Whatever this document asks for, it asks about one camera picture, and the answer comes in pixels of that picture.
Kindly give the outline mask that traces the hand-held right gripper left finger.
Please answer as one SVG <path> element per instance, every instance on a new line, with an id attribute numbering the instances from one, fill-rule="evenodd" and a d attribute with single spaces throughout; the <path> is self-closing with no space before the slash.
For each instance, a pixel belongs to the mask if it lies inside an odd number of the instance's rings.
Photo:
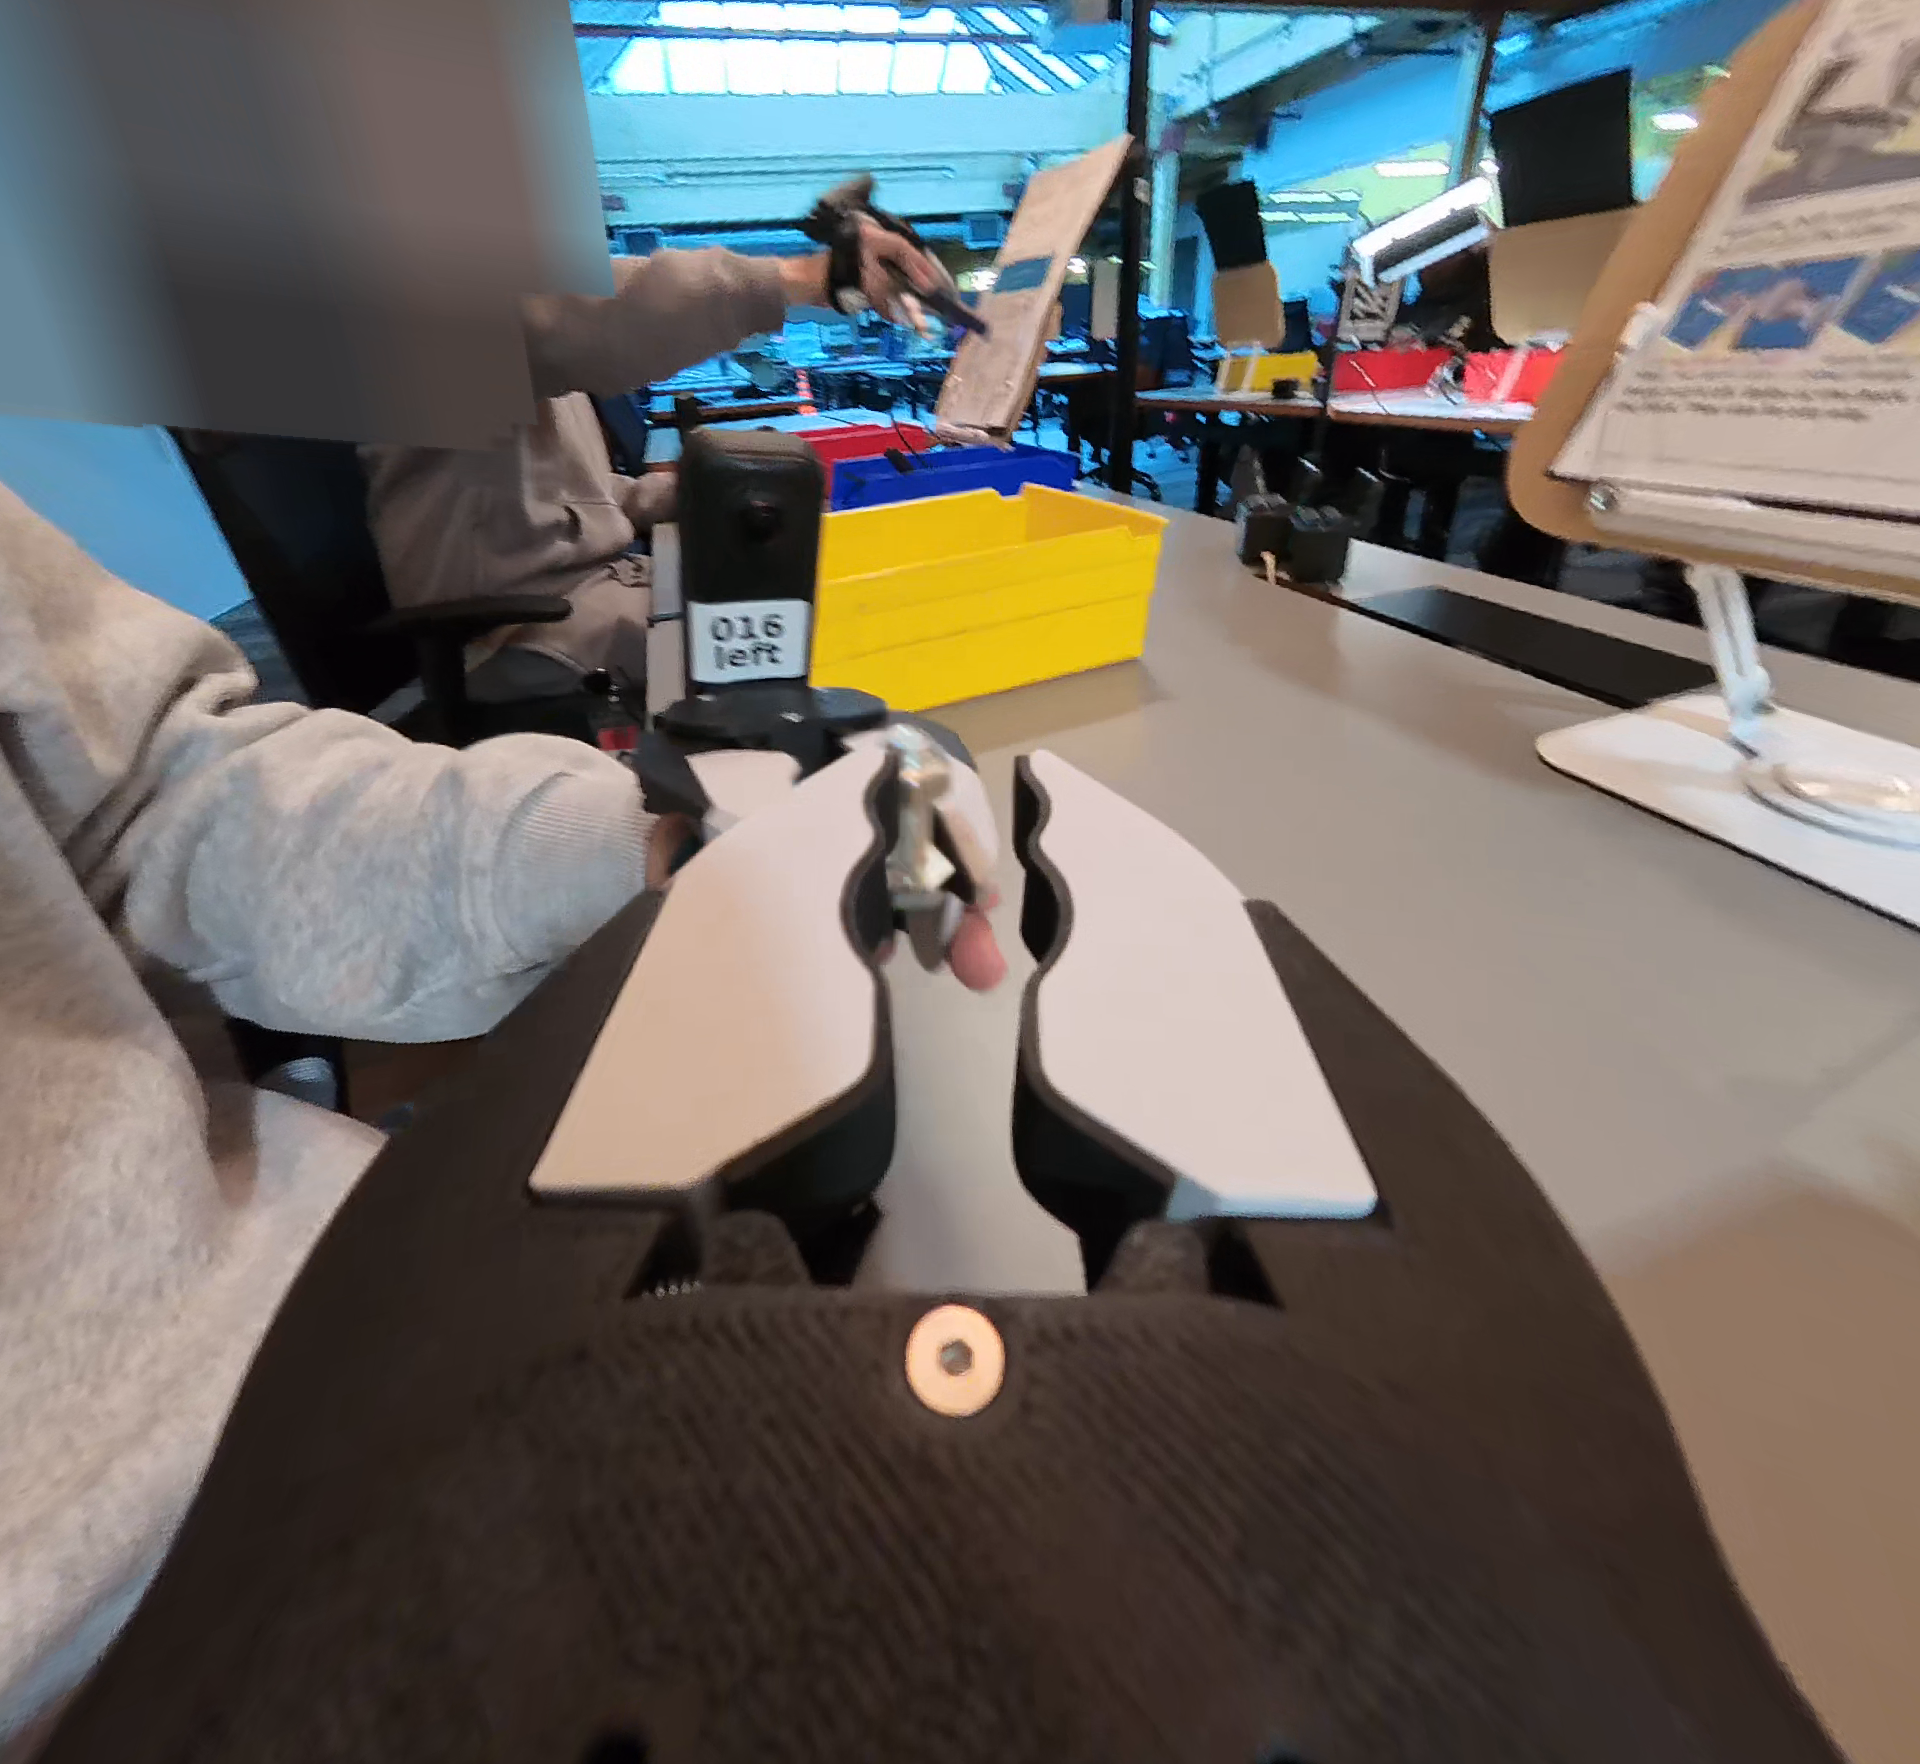
<path id="1" fill-rule="evenodd" d="M 721 831 L 524 1007 L 524 1203 L 542 1231 L 653 1219 L 695 1264 L 778 1222 L 849 1287 L 895 1152 L 887 847 L 895 752 L 859 746 Z"/>

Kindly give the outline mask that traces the steel hex bolt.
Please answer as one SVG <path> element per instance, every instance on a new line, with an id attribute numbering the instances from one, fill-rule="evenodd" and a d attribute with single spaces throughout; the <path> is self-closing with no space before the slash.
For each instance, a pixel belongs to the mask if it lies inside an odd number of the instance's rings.
<path id="1" fill-rule="evenodd" d="M 895 722 L 884 735 L 895 774 L 895 840 L 887 886 L 902 918 L 938 911 L 960 861 L 941 847 L 941 803 L 951 791 L 947 749 L 919 725 Z"/>

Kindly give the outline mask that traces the yellow plastic bin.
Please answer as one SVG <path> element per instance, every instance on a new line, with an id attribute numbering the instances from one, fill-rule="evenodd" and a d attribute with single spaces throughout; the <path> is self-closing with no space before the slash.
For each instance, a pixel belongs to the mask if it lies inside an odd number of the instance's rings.
<path id="1" fill-rule="evenodd" d="M 809 682 L 934 711 L 1143 655 L 1168 520 L 1027 484 L 823 515 Z"/>

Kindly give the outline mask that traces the person's left forearm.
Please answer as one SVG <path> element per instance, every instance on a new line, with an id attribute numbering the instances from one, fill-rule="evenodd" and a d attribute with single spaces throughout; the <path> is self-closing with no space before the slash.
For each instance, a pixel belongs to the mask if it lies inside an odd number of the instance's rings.
<path id="1" fill-rule="evenodd" d="M 603 749 L 264 705 L 211 626 L 2 495 L 2 985 L 158 972 L 266 1030 L 495 1030 L 659 879 Z"/>

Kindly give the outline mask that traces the grey desk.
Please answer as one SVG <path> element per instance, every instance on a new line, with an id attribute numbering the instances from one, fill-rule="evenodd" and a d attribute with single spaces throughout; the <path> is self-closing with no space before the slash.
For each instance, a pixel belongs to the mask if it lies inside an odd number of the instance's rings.
<path id="1" fill-rule="evenodd" d="M 938 709 L 1275 902 L 1522 1154 L 1774 1654 L 1916 1761 L 1916 933 L 1547 771 L 1585 694 L 1269 586 L 1168 513 L 1141 660 Z"/>

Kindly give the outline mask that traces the black desk mat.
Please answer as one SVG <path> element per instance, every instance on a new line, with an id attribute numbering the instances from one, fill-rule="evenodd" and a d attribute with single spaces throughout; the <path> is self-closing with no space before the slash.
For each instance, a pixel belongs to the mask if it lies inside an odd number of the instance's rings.
<path id="1" fill-rule="evenodd" d="M 1710 664 L 1685 655 L 1455 592 L 1454 586 L 1343 600 L 1343 608 L 1614 711 L 1696 694 L 1715 682 Z"/>

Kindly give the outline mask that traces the wood-edged work desk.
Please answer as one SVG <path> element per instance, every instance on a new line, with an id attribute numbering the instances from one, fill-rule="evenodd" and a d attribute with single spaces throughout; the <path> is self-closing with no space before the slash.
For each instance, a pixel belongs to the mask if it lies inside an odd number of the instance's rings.
<path id="1" fill-rule="evenodd" d="M 1194 511 L 1227 515 L 1247 495 L 1299 497 L 1299 466 L 1313 460 L 1321 495 L 1346 489 L 1355 469 L 1381 469 L 1388 501 L 1446 522 L 1468 480 L 1499 466 L 1499 450 L 1530 422 L 1530 400 L 1446 397 L 1426 388 L 1306 393 L 1158 388 L 1141 393 L 1137 438 L 1192 441 Z"/>

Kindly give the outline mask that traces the black desk lamp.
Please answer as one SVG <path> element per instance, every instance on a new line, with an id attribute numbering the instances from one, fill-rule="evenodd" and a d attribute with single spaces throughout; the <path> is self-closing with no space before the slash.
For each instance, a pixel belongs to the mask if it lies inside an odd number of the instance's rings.
<path id="1" fill-rule="evenodd" d="M 1496 353 L 1503 341 L 1489 327 L 1485 241 L 1496 230 L 1491 181 L 1474 174 L 1414 212 L 1364 230 L 1342 260 L 1337 320 L 1324 353 L 1324 400 L 1335 393 L 1335 361 L 1343 353 L 1376 353 L 1398 345 L 1460 345 L 1461 353 Z M 1406 515 L 1383 497 L 1373 536 L 1406 545 Z M 1441 552 L 1448 520 L 1426 522 L 1421 513 L 1421 549 Z"/>

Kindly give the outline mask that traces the red plastic bin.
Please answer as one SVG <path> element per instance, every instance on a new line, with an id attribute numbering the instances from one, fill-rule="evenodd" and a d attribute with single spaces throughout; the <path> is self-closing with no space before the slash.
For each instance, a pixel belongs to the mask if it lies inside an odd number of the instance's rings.
<path id="1" fill-rule="evenodd" d="M 898 458 L 919 458 L 931 447 L 931 433 L 910 422 L 831 426 L 807 417 L 798 429 L 798 438 L 812 447 L 826 469 L 844 460 L 871 460 L 889 450 Z"/>

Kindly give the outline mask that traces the blue plastic bin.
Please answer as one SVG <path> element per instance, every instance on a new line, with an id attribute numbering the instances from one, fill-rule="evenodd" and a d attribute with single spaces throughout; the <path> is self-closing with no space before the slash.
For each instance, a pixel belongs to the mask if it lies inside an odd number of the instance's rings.
<path id="1" fill-rule="evenodd" d="M 1073 495 L 1081 488 L 1078 458 L 1027 443 L 926 450 L 891 443 L 877 455 L 834 460 L 826 508 L 846 513 L 974 489 L 995 489 L 998 497 L 1013 501 L 1027 488 Z"/>

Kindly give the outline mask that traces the tall wooden document stand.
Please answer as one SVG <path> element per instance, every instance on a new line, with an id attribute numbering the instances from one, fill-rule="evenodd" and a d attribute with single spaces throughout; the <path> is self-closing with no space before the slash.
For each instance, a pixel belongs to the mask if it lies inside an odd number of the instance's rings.
<path id="1" fill-rule="evenodd" d="M 995 257 L 995 283 L 979 304 L 987 327 L 947 361 L 931 430 L 941 443 L 1003 443 L 1020 429 L 1050 341 L 1067 268 L 1099 216 L 1134 150 L 1117 134 L 1063 163 L 1034 171 Z"/>

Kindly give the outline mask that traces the small wooden document stand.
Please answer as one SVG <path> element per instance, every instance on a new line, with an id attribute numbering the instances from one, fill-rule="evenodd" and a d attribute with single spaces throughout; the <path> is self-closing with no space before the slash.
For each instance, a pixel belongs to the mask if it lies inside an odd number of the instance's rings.
<path id="1" fill-rule="evenodd" d="M 1284 288 L 1272 260 L 1211 269 L 1211 336 L 1224 354 L 1277 353 Z"/>

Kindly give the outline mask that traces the red storage bin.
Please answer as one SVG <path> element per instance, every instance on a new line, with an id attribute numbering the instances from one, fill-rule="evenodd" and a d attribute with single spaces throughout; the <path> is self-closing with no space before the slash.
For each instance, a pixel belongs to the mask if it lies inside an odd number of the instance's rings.
<path id="1" fill-rule="evenodd" d="M 1562 345 L 1391 345 L 1335 361 L 1335 407 L 1485 407 L 1528 411 L 1564 359 Z"/>

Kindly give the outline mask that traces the wide wooden document stand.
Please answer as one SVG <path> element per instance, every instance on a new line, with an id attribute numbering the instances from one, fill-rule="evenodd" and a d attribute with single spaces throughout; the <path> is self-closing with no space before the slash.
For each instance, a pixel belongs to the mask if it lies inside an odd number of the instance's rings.
<path id="1" fill-rule="evenodd" d="M 1489 327 L 1510 350 L 1564 345 L 1636 203 L 1499 227 L 1485 241 Z"/>

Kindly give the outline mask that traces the printed instruction sheet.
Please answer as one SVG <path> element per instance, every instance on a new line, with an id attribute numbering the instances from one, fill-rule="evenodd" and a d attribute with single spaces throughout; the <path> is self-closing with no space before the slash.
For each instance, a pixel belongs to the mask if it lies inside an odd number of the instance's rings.
<path id="1" fill-rule="evenodd" d="M 1553 475 L 1916 520 L 1916 0 L 1827 0 Z"/>

